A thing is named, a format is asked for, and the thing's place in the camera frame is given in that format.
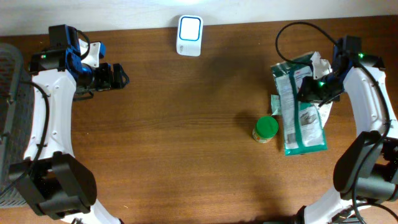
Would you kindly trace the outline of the green 3M cloth package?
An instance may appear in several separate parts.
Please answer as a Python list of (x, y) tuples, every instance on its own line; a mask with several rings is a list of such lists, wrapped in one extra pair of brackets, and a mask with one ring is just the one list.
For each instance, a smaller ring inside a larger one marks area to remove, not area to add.
[(322, 119), (316, 103), (303, 103), (297, 94), (305, 77), (313, 77), (311, 65), (326, 65), (319, 52), (310, 52), (295, 58), (295, 64), (277, 63), (271, 67), (280, 102), (284, 130), (284, 152), (296, 156), (328, 149)]

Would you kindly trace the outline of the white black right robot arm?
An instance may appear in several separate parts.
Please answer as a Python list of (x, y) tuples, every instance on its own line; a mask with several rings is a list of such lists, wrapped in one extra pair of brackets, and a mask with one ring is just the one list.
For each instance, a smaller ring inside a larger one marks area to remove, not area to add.
[(397, 118), (381, 57), (364, 54), (359, 37), (334, 44), (332, 70), (303, 79), (298, 100), (323, 106), (347, 93), (357, 137), (339, 158), (333, 187), (302, 207), (296, 223), (364, 223), (359, 209), (397, 200)]

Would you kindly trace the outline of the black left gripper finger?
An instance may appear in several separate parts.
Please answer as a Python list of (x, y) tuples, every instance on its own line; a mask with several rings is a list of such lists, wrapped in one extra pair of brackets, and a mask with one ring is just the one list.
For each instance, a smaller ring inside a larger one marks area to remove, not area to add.
[(112, 71), (108, 63), (99, 65), (99, 90), (108, 90), (111, 88)]
[(112, 87), (114, 89), (123, 89), (127, 84), (129, 84), (130, 80), (123, 67), (120, 63), (115, 63), (113, 65), (113, 84)]

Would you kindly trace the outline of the white tube with gold cap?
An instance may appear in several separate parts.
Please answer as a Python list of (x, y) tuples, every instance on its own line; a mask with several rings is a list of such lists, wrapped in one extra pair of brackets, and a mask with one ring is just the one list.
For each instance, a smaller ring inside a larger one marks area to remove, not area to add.
[(322, 122), (322, 127), (324, 128), (328, 118), (330, 116), (331, 108), (333, 106), (332, 102), (326, 103), (321, 107), (318, 107), (318, 113), (320, 115), (320, 120)]

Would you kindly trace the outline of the green lid glass jar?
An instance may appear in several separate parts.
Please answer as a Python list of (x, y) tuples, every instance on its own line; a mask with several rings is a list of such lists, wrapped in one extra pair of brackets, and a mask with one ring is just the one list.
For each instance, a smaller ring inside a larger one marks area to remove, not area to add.
[(264, 116), (258, 119), (252, 131), (252, 137), (259, 143), (267, 143), (277, 134), (278, 130), (277, 120), (272, 116)]

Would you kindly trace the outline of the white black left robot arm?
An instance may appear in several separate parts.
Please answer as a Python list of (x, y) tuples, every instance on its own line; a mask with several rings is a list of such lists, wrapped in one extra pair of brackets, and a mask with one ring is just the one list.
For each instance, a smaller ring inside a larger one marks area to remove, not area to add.
[(33, 54), (30, 139), (10, 179), (36, 215), (68, 223), (120, 223), (97, 198), (93, 173), (73, 153), (72, 104), (129, 83), (122, 66), (103, 62), (105, 46), (65, 24), (49, 27), (50, 46)]

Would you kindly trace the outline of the teal wet wipes pack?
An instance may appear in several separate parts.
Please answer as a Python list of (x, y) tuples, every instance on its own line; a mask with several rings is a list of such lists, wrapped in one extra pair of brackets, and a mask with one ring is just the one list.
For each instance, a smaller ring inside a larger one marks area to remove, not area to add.
[(282, 114), (279, 95), (271, 95), (271, 110), (273, 116), (280, 116)]

